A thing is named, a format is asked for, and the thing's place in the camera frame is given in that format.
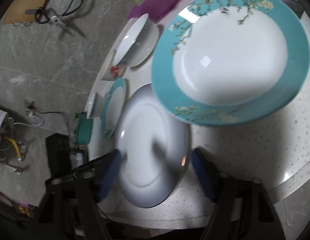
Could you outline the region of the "teal plastic basin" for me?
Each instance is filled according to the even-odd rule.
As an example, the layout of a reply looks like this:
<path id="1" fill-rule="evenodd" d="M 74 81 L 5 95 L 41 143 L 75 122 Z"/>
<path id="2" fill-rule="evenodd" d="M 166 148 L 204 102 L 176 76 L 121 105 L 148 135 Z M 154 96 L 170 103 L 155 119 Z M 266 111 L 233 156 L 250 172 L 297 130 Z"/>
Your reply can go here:
<path id="1" fill-rule="evenodd" d="M 92 136 L 93 120 L 88 119 L 86 113 L 76 113 L 75 144 L 88 145 Z"/>

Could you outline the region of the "purple plastic basin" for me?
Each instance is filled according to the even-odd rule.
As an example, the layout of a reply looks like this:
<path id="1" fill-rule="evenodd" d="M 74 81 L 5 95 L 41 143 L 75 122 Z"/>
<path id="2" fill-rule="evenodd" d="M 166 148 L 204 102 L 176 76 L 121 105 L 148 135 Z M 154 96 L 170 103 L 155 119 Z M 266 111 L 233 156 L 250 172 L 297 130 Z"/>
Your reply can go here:
<path id="1" fill-rule="evenodd" d="M 127 16 L 128 19 L 139 18 L 148 14 L 153 22 L 158 22 L 167 15 L 179 2 L 179 0 L 141 0 L 133 7 Z"/>

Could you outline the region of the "red floral bowl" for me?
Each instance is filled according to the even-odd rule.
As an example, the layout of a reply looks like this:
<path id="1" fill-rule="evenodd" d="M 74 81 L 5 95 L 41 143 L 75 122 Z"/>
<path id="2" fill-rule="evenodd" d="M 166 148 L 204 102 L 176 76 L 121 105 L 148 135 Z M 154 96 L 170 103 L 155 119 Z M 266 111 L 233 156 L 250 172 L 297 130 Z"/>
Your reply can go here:
<path id="1" fill-rule="evenodd" d="M 127 66 L 119 64 L 116 66 L 108 66 L 103 68 L 100 80 L 103 81 L 114 81 L 123 76 Z"/>

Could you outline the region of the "large white plate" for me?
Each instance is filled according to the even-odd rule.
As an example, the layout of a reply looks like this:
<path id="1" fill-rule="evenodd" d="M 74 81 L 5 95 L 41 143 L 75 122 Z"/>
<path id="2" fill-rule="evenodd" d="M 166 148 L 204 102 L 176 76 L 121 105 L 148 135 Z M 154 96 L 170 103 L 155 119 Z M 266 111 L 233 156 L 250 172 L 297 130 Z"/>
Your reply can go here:
<path id="1" fill-rule="evenodd" d="M 115 131 L 122 162 L 117 177 L 132 204 L 150 208 L 170 195 L 184 170 L 188 127 L 158 102 L 151 85 L 126 103 Z"/>

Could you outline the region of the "large white bowl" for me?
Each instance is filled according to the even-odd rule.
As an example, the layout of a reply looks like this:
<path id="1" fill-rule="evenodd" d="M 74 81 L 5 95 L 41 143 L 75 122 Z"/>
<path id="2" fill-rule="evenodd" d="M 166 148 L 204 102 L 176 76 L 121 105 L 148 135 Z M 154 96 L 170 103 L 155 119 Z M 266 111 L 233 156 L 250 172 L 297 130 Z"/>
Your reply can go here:
<path id="1" fill-rule="evenodd" d="M 143 63 L 154 50 L 160 35 L 159 27 L 148 13 L 140 16 L 126 31 L 124 38 L 116 48 L 112 65 L 123 64 L 136 67 Z"/>

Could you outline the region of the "small white bowl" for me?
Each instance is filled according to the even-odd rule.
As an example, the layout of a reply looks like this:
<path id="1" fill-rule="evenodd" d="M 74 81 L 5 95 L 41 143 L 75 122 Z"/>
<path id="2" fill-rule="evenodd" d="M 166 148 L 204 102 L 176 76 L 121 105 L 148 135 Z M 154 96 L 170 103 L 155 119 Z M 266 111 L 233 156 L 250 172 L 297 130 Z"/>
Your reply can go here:
<path id="1" fill-rule="evenodd" d="M 86 117 L 87 119 L 94 119 L 101 115 L 103 109 L 104 97 L 94 92 L 88 98 Z"/>

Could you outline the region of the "black handled scissors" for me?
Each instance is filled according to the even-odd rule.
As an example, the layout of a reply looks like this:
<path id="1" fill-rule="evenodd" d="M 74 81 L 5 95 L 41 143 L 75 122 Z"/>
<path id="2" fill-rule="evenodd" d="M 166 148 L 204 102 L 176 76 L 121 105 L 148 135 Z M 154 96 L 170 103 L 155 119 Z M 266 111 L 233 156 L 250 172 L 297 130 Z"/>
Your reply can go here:
<path id="1" fill-rule="evenodd" d="M 76 31 L 81 36 L 85 37 L 85 34 L 74 24 L 71 20 L 75 16 L 75 13 L 82 7 L 84 0 L 71 0 L 66 10 L 58 14 L 52 8 L 38 7 L 37 9 L 26 9 L 26 15 L 34 16 L 35 22 L 41 25 L 50 24 L 56 25 L 62 29 L 65 33 L 74 36 L 71 29 Z"/>

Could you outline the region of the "large teal floral plate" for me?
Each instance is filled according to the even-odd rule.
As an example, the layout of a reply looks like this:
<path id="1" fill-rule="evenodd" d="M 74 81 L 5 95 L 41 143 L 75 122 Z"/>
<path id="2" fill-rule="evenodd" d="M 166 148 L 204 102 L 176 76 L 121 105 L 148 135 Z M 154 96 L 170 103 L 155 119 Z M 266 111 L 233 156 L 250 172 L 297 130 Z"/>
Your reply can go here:
<path id="1" fill-rule="evenodd" d="M 310 69 L 298 16 L 280 0 L 194 0 L 163 31 L 151 82 L 184 122 L 229 126 L 290 103 Z"/>

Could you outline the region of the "small teal floral plate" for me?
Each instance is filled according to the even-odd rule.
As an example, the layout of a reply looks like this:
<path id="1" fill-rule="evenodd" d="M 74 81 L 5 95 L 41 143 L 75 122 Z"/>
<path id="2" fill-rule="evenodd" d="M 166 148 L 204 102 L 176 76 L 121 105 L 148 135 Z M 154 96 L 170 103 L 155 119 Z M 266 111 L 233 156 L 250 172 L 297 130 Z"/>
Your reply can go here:
<path id="1" fill-rule="evenodd" d="M 126 79 L 120 77 L 113 82 L 106 95 L 101 113 L 101 131 L 104 139 L 110 138 L 118 125 L 126 102 L 126 90 Z"/>

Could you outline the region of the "wooden cutting board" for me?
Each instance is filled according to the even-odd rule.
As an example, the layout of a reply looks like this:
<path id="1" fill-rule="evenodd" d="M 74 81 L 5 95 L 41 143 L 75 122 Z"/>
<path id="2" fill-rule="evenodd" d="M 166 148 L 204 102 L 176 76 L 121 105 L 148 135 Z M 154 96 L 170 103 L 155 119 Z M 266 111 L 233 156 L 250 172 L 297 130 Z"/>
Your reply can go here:
<path id="1" fill-rule="evenodd" d="M 35 12 L 46 0 L 14 0 L 9 6 L 4 24 L 35 22 Z"/>

